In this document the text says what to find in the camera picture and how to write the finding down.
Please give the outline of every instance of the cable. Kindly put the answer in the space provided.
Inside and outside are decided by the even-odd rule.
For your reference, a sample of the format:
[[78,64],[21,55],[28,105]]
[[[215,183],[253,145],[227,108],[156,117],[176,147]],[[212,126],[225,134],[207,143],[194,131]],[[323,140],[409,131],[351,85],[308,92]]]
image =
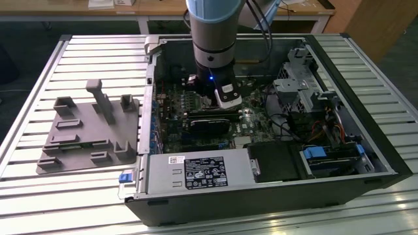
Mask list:
[[285,122],[281,123],[281,125],[280,125],[279,123],[276,123],[276,122],[271,119],[271,117],[272,117],[273,115],[280,115],[280,116],[283,116],[283,117],[287,117],[287,115],[285,115],[285,114],[272,114],[272,115],[268,115],[268,112],[267,112],[267,97],[268,97],[268,91],[269,91],[271,87],[272,87],[272,84],[269,84],[269,85],[267,86],[267,88],[265,88],[265,95],[264,95],[264,112],[265,112],[265,116],[267,116],[268,120],[271,121],[271,123],[272,123],[275,126],[277,126],[277,127],[280,128],[280,133],[281,133],[283,130],[284,130],[284,131],[291,135],[291,137],[292,137],[296,141],[299,141],[299,142],[301,142],[301,143],[305,143],[305,141],[304,141],[289,129],[287,129],[287,128],[283,127],[283,124],[284,124]]
[[279,138],[279,141],[283,141],[283,140],[281,140],[281,137],[292,137],[292,136],[289,136],[289,135],[276,135],[276,136],[273,136],[273,137]]
[[21,89],[16,89],[16,90],[4,90],[4,91],[0,91],[0,93],[2,92],[29,92],[30,90],[21,90]]
[[[256,3],[255,0],[252,0],[252,3],[253,3],[253,5],[255,5],[256,10],[259,11],[259,14],[261,15],[261,19],[263,19],[264,24],[265,24],[265,27],[267,27],[267,33],[268,33],[268,39],[269,39],[268,52],[267,52],[267,55],[265,55],[264,59],[260,60],[260,63],[261,63],[261,62],[264,62],[264,61],[269,58],[269,55],[271,55],[271,51],[272,51],[272,35],[271,35],[271,29],[269,29],[268,21],[267,21],[267,18],[265,18],[264,13],[263,13],[263,11],[261,11],[261,8],[260,8],[260,6],[259,6],[259,4]],[[260,30],[261,30],[263,33],[264,33],[264,28],[263,28],[263,26],[260,25],[259,27],[260,27]]]
[[336,124],[336,126],[339,127],[339,134],[340,134],[340,140],[343,143],[345,143],[345,131],[344,131],[344,128],[340,124]]
[[340,127],[344,129],[344,127],[343,127],[343,125],[341,125],[340,116],[339,116],[339,114],[337,114],[336,109],[333,109],[333,110],[332,110],[332,113],[333,113],[333,115],[335,115],[335,117],[336,117],[336,121],[337,121],[337,123],[339,123]]
[[124,200],[124,197],[120,197],[120,188],[121,189],[124,189],[124,184],[118,184],[118,187],[117,187],[117,198],[120,199],[120,200]]
[[186,14],[188,14],[188,9],[185,9],[185,11],[184,11],[184,13],[182,13],[182,21],[184,21],[185,26],[190,29],[189,24],[188,24],[188,22],[186,22],[186,20],[185,20]]
[[340,138],[341,143],[344,143],[341,129],[340,129],[340,127],[336,124],[333,126],[339,129],[339,138]]
[[288,5],[287,5],[287,3],[284,2],[284,1],[281,1],[281,3],[284,3],[284,5],[285,5],[285,10],[287,10],[287,21],[289,21],[289,12],[295,12],[293,10],[288,10]]
[[[253,3],[255,7],[256,7],[257,10],[259,10],[259,5],[257,5],[257,3],[256,3],[253,0],[252,0],[252,3]],[[268,40],[267,40],[267,37],[265,37],[265,34],[264,34],[264,28],[263,28],[263,25],[261,25],[261,23],[260,23],[260,19],[257,18],[256,13],[255,13],[255,11],[253,11],[253,8],[252,8],[252,6],[251,6],[249,0],[245,0],[245,4],[247,4],[248,9],[249,9],[249,11],[251,11],[252,17],[253,17],[253,19],[255,19],[255,21],[256,21],[256,25],[259,26],[259,28],[260,28],[260,30],[261,30],[261,36],[263,36],[263,40],[264,40],[264,42],[265,42],[267,54],[265,54],[265,57],[264,57],[263,59],[260,59],[260,60],[256,61],[255,64],[259,64],[259,63],[264,62],[264,61],[269,58],[271,46],[268,45]],[[269,27],[268,27],[268,26],[267,26],[267,29],[268,29],[268,36],[269,36],[271,45],[272,45],[272,37],[271,37],[271,31],[269,31]]]
[[311,134],[313,134],[315,126],[316,126],[316,124],[319,124],[319,123],[320,123],[320,121],[315,121],[315,122],[313,122],[313,125],[312,125],[312,133],[311,133]]
[[320,136],[323,133],[324,133],[324,131],[321,130],[312,138],[308,139],[307,142],[309,143],[313,139],[319,138],[319,136]]

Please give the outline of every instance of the metal work surface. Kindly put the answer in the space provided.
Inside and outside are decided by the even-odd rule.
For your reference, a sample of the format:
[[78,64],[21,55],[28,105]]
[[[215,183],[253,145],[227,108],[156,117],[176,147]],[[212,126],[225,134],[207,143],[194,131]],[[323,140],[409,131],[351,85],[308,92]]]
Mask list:
[[[57,96],[93,102],[86,79],[101,79],[110,100],[142,100],[146,72],[144,36],[73,36],[60,41],[0,153],[1,234],[389,234],[418,229],[418,176],[368,192],[345,205],[287,211],[166,227],[146,227],[122,204],[133,184],[118,188],[118,174],[133,165],[37,175]],[[396,148],[418,172],[416,110],[351,39],[316,36],[332,62]],[[319,73],[331,88],[324,74]]]

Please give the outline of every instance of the desk leg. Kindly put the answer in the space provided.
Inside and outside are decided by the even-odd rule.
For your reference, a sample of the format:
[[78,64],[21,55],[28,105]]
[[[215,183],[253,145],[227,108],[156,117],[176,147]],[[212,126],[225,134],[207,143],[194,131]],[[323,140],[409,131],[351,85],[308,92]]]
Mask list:
[[41,23],[41,26],[44,27],[45,31],[49,31],[52,29],[49,21],[41,21],[40,23]]
[[138,16],[136,20],[137,20],[140,34],[149,34],[148,16]]
[[329,16],[320,16],[319,19],[316,20],[311,33],[321,33],[328,22],[328,17]]

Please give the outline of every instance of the paper on desk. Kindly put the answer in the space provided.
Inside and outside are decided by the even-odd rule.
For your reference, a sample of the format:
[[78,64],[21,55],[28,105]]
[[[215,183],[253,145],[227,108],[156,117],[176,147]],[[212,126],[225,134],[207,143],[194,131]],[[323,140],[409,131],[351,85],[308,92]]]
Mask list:
[[134,0],[114,0],[114,5],[130,6],[133,3]]
[[281,0],[279,7],[285,7],[285,4],[283,2],[285,2],[287,5],[289,5],[289,4],[295,4],[295,3],[303,3],[303,2],[305,2],[305,0]]
[[104,10],[113,8],[113,0],[89,0],[89,10]]

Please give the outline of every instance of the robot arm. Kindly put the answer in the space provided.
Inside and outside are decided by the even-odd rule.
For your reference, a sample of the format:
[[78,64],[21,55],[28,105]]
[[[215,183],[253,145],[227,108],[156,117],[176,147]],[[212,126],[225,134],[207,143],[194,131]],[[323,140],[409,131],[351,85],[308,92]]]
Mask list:
[[[185,0],[196,61],[196,76],[208,97],[215,97],[220,108],[241,103],[233,74],[233,49],[237,24],[259,29],[244,4],[245,0]],[[279,0],[257,0],[271,22]],[[263,28],[269,22],[261,21]]]

